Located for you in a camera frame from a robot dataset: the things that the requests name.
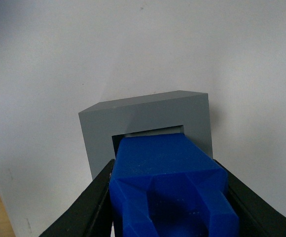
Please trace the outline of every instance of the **gray square frame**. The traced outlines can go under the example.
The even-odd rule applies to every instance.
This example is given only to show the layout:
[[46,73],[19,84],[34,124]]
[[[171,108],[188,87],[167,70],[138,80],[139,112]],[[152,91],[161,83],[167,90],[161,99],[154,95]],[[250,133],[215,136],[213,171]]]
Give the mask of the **gray square frame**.
[[206,93],[179,90],[100,102],[78,115],[93,178],[115,158],[112,138],[123,134],[149,130],[164,134],[181,128],[180,132],[213,157]]

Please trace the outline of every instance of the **blue plastic piece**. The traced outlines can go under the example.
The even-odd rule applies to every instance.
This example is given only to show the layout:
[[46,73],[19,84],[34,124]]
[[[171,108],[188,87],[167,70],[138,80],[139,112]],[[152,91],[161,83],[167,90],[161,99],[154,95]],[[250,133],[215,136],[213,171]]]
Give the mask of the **blue plastic piece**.
[[116,237],[237,237],[227,172],[181,133],[123,138],[110,199]]

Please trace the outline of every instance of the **white backdrop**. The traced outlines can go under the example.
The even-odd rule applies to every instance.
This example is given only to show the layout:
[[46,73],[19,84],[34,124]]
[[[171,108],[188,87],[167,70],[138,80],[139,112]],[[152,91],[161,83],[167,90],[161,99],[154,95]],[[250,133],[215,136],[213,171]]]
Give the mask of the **white backdrop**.
[[0,1],[0,195],[36,237],[91,182],[78,112],[209,93],[214,158],[286,216],[286,1]]

